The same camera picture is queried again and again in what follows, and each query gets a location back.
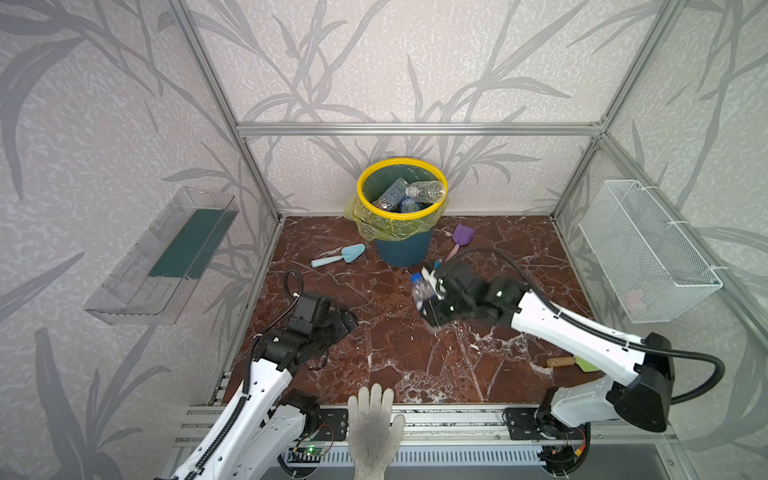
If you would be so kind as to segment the clear bottle blue label white cap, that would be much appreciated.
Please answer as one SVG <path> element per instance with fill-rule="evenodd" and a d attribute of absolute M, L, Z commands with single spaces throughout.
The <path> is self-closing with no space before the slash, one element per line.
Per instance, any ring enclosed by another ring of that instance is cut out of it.
<path fill-rule="evenodd" d="M 423 206 L 419 202 L 406 197 L 400 203 L 399 212 L 403 214 L 408 214 L 408 213 L 418 212 L 422 209 L 423 209 Z"/>

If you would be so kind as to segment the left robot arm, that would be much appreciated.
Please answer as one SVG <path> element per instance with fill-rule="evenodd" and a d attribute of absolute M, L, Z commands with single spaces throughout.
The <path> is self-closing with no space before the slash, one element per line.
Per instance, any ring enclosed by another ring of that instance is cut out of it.
<path fill-rule="evenodd" d="M 289 447 L 327 432 L 316 397 L 289 390 L 294 374 L 358 325 L 347 309 L 293 316 L 254 345 L 240 391 L 170 479 L 259 479 Z"/>

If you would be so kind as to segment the clear ribbed bottle white cap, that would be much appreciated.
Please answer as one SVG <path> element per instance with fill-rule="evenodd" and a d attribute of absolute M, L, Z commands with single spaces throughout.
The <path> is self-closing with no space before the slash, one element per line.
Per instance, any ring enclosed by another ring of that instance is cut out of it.
<path fill-rule="evenodd" d="M 441 181 L 418 181 L 413 182 L 406 188 L 405 195 L 419 203 L 435 204 L 440 203 L 446 196 L 447 188 Z"/>

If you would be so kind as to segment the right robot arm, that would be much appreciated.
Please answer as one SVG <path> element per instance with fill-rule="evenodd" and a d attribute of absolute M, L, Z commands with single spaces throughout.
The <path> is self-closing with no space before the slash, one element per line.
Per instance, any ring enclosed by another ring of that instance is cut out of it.
<path fill-rule="evenodd" d="M 546 392 L 538 422 L 547 432 L 609 420 L 663 432 L 671 406 L 701 397 L 725 374 L 723 361 L 713 355 L 674 350 L 666 337 L 655 333 L 641 338 L 612 330 L 510 278 L 491 283 L 474 280 L 466 289 L 439 280 L 432 295 L 417 299 L 415 305 L 433 328 L 458 320 L 509 327 L 570 352 L 602 372 L 598 380 Z M 709 363 L 713 372 L 701 385 L 675 395 L 677 359 Z"/>

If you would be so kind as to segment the crushed clear bottle blue label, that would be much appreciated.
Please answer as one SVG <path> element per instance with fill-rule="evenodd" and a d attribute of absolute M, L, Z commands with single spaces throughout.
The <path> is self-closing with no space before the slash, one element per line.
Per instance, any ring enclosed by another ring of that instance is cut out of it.
<path fill-rule="evenodd" d="M 428 300 L 445 298 L 444 289 L 438 284 L 436 270 L 423 267 L 419 273 L 410 276 L 412 285 L 411 296 L 415 306 L 421 312 Z"/>

